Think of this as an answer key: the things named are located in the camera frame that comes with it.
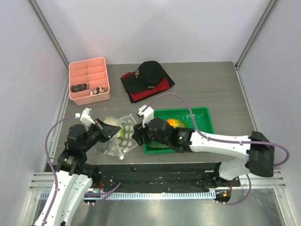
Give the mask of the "clear zip top bag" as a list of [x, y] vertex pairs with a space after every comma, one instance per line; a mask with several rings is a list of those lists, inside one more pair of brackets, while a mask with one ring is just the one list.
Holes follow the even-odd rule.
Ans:
[[122, 161], [126, 153], [138, 146], [138, 144], [132, 139], [136, 121], [132, 114], [117, 119], [121, 123], [121, 130], [108, 141], [110, 143], [110, 147], [105, 154], [101, 155], [118, 157], [118, 159]]

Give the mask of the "dark green fake cucumber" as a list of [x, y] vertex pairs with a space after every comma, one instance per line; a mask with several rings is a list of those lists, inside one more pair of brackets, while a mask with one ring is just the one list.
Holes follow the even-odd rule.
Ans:
[[147, 144], [148, 149], [150, 150], [166, 150], [169, 149], [169, 147], [165, 144], [161, 144], [158, 142], [151, 142]]

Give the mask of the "orange fake fruit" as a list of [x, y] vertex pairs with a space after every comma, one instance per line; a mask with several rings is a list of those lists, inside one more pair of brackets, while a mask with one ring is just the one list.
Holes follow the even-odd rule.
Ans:
[[170, 118], [167, 119], [166, 122], [174, 128], [188, 128], [187, 123], [179, 119]]

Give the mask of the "white fake cauliflower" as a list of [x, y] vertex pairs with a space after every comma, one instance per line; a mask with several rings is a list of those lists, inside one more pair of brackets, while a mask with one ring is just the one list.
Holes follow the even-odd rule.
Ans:
[[103, 122], [108, 125], [121, 127], [121, 123], [115, 117], [107, 117]]

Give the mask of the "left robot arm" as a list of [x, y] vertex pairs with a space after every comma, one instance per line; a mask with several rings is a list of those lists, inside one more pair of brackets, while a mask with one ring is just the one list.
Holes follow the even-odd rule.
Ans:
[[87, 126], [76, 124], [69, 128], [65, 148], [51, 166], [54, 184], [36, 226], [69, 226], [72, 218], [91, 187], [100, 182], [99, 169], [87, 164], [87, 151], [98, 142], [105, 143], [120, 131], [99, 119], [90, 120]]

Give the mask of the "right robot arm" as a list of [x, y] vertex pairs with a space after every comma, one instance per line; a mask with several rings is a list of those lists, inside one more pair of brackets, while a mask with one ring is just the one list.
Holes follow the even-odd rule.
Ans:
[[260, 132], [251, 136], [231, 137], [217, 134], [199, 134], [196, 129], [174, 128], [167, 121], [154, 118], [134, 126], [132, 138], [138, 145], [161, 143], [171, 150], [183, 152], [211, 152], [232, 156], [231, 161], [220, 162], [212, 174], [213, 182], [225, 185], [244, 174], [263, 178], [274, 175], [274, 145]]

